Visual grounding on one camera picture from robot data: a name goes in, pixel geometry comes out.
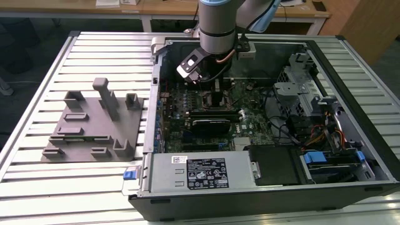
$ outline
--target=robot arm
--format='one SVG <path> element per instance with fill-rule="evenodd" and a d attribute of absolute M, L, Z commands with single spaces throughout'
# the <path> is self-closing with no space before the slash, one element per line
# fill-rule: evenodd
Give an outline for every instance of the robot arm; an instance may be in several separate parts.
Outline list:
<path fill-rule="evenodd" d="M 186 82 L 209 82 L 228 70 L 234 52 L 248 51 L 237 40 L 236 25 L 245 28 L 244 33 L 248 30 L 262 32 L 278 4 L 280 0 L 198 0 L 200 48 L 177 66 Z M 205 73 L 204 64 L 220 70 Z"/>

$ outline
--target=wooden cabinet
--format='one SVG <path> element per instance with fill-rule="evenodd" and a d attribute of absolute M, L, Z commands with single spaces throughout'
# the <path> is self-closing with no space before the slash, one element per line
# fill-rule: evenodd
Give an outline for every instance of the wooden cabinet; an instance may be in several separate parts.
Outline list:
<path fill-rule="evenodd" d="M 332 13 L 320 35 L 342 35 L 372 65 L 400 33 L 400 0 L 321 0 Z"/>

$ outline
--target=aluminum slotted table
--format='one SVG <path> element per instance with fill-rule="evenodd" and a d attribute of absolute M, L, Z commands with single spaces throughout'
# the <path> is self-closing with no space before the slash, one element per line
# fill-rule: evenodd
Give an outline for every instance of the aluminum slotted table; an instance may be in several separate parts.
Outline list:
<path fill-rule="evenodd" d="M 121 194 L 122 172 L 141 164 L 146 128 L 144 101 L 136 161 L 110 163 L 40 162 L 41 151 L 61 111 L 68 90 L 97 96 L 96 77 L 106 77 L 116 96 L 136 92 L 149 97 L 153 37 L 185 37 L 180 33 L 81 32 L 68 37 L 54 63 L 33 96 L 9 141 L 0 153 L 1 224 L 158 224 L 142 220 Z M 344 80 L 393 152 L 400 157 L 400 101 L 388 90 L 346 41 L 336 37 L 249 35 L 249 38 L 312 39 Z M 333 95 L 328 83 L 320 82 Z M 176 222 L 190 224 L 394 224 L 400 220 L 400 192 L 369 198 L 341 210 L 296 212 L 262 216 L 225 217 Z"/>

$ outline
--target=power supply label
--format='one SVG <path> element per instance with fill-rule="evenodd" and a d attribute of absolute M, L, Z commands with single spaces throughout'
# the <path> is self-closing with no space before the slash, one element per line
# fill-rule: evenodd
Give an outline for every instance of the power supply label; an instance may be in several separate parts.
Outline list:
<path fill-rule="evenodd" d="M 229 187 L 224 158 L 188 159 L 186 169 L 190 190 Z"/>

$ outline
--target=white label sticker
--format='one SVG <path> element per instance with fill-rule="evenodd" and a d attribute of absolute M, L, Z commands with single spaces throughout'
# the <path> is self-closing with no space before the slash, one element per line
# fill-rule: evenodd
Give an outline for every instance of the white label sticker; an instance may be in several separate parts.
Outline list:
<path fill-rule="evenodd" d="M 172 156 L 170 160 L 172 160 L 172 163 L 186 163 L 188 157 L 186 156 Z"/>
<path fill-rule="evenodd" d="M 138 13 L 137 10 L 121 10 L 122 13 Z"/>

